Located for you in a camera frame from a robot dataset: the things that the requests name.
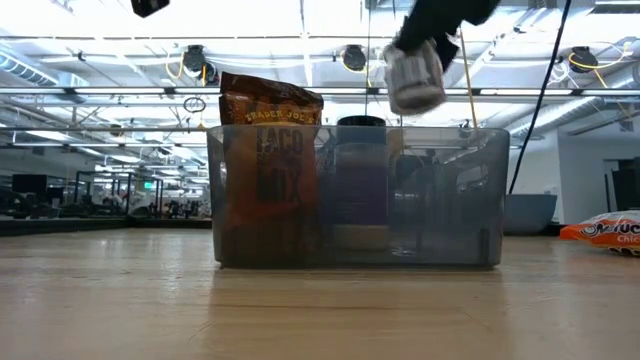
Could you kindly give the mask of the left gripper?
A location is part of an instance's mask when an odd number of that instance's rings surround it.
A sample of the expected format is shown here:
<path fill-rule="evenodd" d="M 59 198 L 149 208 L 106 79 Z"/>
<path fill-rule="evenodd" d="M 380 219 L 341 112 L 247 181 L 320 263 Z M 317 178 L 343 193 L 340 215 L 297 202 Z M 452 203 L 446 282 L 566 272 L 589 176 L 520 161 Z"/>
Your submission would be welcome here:
<path fill-rule="evenodd" d="M 166 8 L 169 4 L 170 0 L 131 0 L 133 12 L 141 18 L 147 18 Z"/>

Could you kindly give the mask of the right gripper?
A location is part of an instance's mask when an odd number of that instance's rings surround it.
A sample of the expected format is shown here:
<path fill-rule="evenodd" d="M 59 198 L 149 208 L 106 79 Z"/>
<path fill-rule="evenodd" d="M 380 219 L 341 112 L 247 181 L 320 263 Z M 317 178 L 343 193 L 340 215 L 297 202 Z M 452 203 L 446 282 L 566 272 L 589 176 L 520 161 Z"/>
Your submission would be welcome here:
<path fill-rule="evenodd" d="M 500 0 L 417 0 L 393 45 L 404 52 L 420 48 L 425 41 L 435 43 L 442 70 L 447 71 L 459 47 L 446 33 L 462 21 L 474 25 L 484 23 Z"/>

